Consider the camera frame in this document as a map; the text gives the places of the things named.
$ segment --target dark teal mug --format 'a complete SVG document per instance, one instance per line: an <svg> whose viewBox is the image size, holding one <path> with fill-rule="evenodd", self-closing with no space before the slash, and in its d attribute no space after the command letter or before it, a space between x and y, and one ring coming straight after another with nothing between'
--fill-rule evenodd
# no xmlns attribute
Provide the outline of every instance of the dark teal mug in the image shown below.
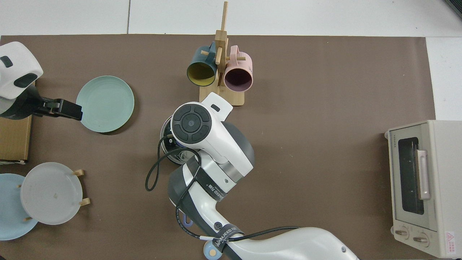
<svg viewBox="0 0 462 260"><path fill-rule="evenodd" d="M208 52L208 55L201 54L202 51ZM215 81L217 74L217 65L215 64L216 55L215 42L210 46L201 46L194 53L186 74L188 79L201 87L209 86Z"/></svg>

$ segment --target wooden mug tree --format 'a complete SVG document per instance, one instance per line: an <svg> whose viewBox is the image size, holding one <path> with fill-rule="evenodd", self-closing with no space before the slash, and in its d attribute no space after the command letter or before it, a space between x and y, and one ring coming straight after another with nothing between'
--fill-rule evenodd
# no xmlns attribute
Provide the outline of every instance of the wooden mug tree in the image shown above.
<svg viewBox="0 0 462 260"><path fill-rule="evenodd" d="M226 61L229 60L228 53L228 35L225 31L226 15L228 13L228 2L225 1L223 4L223 16L221 18L221 30L217 30L215 33L215 46L216 46L216 60L217 64L217 76L215 81L207 86L200 87L199 90L199 102L202 102L210 92L214 92L224 98L233 106L244 105L244 92L234 92L225 86L225 80L223 78L226 69ZM201 54L208 55L208 52L202 51ZM238 57L237 60L245 61L245 57Z"/></svg>

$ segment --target mug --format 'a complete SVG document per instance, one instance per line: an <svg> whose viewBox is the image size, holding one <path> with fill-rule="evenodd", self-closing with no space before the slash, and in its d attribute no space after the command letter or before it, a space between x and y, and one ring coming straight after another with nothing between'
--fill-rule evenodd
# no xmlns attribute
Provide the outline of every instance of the mug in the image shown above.
<svg viewBox="0 0 462 260"><path fill-rule="evenodd" d="M238 61L238 57L245 57L245 61ZM235 92L248 90L254 82L252 59L247 53L239 51L237 45L231 46L230 60L226 63L223 78L225 86Z"/></svg>
<svg viewBox="0 0 462 260"><path fill-rule="evenodd" d="M202 51L208 52L208 55L201 54ZM208 86L215 81L217 74L217 65L215 64L215 42L210 46L201 46L194 53L193 60L186 70L188 79L201 87Z"/></svg>

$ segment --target toaster oven window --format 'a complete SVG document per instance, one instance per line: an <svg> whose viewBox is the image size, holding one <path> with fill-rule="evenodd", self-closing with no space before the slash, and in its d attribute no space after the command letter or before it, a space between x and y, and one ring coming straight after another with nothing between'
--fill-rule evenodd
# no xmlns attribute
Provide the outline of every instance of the toaster oven window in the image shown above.
<svg viewBox="0 0 462 260"><path fill-rule="evenodd" d="M419 149L419 139L417 137L398 141L403 210L423 215L424 202L419 199L417 194L417 149Z"/></svg>

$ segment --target light blue plate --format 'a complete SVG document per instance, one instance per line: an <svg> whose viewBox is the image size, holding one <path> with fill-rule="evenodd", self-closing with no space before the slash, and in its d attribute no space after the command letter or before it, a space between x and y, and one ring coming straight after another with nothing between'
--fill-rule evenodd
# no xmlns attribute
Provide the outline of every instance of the light blue plate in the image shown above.
<svg viewBox="0 0 462 260"><path fill-rule="evenodd" d="M29 215L21 204L21 189L24 177L12 173L0 174L0 241L11 240L27 234L37 220L24 221Z"/></svg>
<svg viewBox="0 0 462 260"><path fill-rule="evenodd" d="M83 86L76 103L82 106L81 122L86 128L107 133L130 119L135 98L125 81L114 76L101 76Z"/></svg>

